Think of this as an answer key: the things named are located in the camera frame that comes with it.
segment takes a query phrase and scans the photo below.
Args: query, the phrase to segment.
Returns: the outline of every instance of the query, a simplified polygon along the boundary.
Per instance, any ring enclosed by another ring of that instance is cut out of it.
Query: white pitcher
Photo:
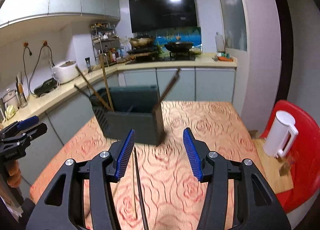
[[[295,123],[296,120],[288,112],[276,112],[275,120],[263,145],[263,150],[267,155],[272,157],[286,156],[298,135],[298,130],[294,126]]]

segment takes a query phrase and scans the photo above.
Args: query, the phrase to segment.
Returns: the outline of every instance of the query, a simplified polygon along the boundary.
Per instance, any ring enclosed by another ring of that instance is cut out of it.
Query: cutting board
[[[280,176],[279,169],[284,162],[279,162],[276,158],[266,155],[263,151],[265,139],[253,139],[259,158],[264,169],[266,180],[275,194],[293,189],[291,172],[288,175]]]

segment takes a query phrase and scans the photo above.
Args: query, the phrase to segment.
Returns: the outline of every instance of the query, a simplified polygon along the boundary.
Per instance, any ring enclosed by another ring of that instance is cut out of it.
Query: human hand
[[[10,175],[10,177],[7,179],[8,185],[12,188],[19,187],[22,180],[21,170],[19,169],[19,162],[17,160],[8,161],[5,164],[5,167],[7,168],[7,171]]]

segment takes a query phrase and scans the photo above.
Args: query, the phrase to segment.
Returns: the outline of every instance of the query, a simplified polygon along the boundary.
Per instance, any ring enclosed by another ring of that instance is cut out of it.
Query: blue backsplash
[[[193,46],[200,48],[201,42],[201,28],[200,27],[181,27],[168,28],[147,32],[147,35],[155,37],[154,44],[158,46],[159,56],[169,56],[169,51],[164,47],[164,44],[176,41],[193,42]]]

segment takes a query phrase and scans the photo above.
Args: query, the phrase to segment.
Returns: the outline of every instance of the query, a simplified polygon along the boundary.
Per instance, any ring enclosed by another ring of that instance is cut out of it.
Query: floral patterned tablecloth
[[[255,146],[231,103],[162,102],[165,141],[158,147],[136,144],[141,184],[149,228],[196,229],[206,193],[206,183],[193,177],[182,142],[182,132],[190,127],[194,137],[207,143],[226,159],[251,159],[263,172]],[[37,202],[60,166],[69,158],[77,162],[92,159],[108,150],[116,140],[106,139],[95,117],[84,125],[42,171],[30,189]],[[132,213],[132,163],[118,185],[111,184],[114,203],[122,230],[143,229],[135,178],[135,206]],[[89,181],[84,182],[84,213],[87,228],[93,229]],[[225,229],[232,227],[233,183],[229,181]]]

